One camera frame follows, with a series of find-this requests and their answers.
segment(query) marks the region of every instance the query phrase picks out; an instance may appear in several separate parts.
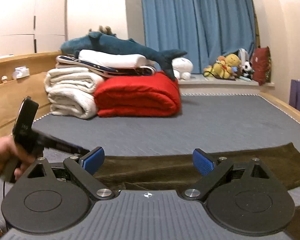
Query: human hand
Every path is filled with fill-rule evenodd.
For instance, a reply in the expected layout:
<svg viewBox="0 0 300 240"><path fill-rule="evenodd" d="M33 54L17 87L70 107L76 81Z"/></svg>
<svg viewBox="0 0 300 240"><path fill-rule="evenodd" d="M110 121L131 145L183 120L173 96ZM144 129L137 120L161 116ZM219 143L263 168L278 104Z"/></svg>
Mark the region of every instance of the human hand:
<svg viewBox="0 0 300 240"><path fill-rule="evenodd" d="M14 171L15 179L19 179L21 175L26 171L26 169L34 162L35 158L27 154L26 150L16 144L11 135L0 138L0 175L8 162L8 160L16 156L21 161L20 168L16 168Z"/></svg>

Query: triangular cutout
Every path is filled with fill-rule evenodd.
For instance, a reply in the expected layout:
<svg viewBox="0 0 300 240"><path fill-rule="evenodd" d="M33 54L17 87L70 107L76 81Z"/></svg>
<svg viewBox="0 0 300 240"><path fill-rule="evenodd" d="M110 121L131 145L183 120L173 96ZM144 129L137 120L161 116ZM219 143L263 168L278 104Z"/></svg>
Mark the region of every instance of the triangular cutout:
<svg viewBox="0 0 300 240"><path fill-rule="evenodd" d="M269 179L268 174L263 170L260 164L255 164L253 167L253 171L251 173L251 177L261 178L261 179Z"/></svg>
<svg viewBox="0 0 300 240"><path fill-rule="evenodd" d="M40 177L45 177L45 172L43 165L41 163L37 164L34 169L29 173L28 178L33 179L33 178L40 178Z"/></svg>

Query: silver pivot bolt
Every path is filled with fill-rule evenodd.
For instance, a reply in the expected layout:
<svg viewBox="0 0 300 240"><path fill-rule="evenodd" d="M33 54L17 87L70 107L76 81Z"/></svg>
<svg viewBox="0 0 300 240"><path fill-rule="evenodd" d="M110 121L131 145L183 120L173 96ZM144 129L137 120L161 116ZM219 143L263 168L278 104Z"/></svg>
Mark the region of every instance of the silver pivot bolt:
<svg viewBox="0 0 300 240"><path fill-rule="evenodd" d="M112 194L112 191L109 190L108 188L102 188L97 191L97 195L99 197L109 197L109 196L111 196L111 194Z"/></svg>
<svg viewBox="0 0 300 240"><path fill-rule="evenodd" d="M194 188L190 188L185 191L185 195L187 197L197 197L200 195L200 191Z"/></svg>

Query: brown blanket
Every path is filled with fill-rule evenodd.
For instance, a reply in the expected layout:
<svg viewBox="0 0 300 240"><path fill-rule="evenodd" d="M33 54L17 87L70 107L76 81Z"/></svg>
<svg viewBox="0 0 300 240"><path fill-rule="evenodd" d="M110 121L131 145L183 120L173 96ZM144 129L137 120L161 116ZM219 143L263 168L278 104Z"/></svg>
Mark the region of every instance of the brown blanket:
<svg viewBox="0 0 300 240"><path fill-rule="evenodd" d="M258 157L287 190L300 186L300 153L292 143L274 148L212 155L229 157L234 162L247 162L253 157ZM193 167L192 155L106 156L95 177L114 191L119 189L181 191L197 182L201 175ZM287 233L300 240L300 208L287 228Z"/></svg>

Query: purple object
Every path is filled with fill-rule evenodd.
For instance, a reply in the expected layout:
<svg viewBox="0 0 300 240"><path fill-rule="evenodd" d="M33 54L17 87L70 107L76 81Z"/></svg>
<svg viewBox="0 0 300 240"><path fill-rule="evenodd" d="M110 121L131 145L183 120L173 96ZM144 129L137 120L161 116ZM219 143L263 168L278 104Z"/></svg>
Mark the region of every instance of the purple object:
<svg viewBox="0 0 300 240"><path fill-rule="evenodd" d="M300 111L300 80L291 80L289 105Z"/></svg>

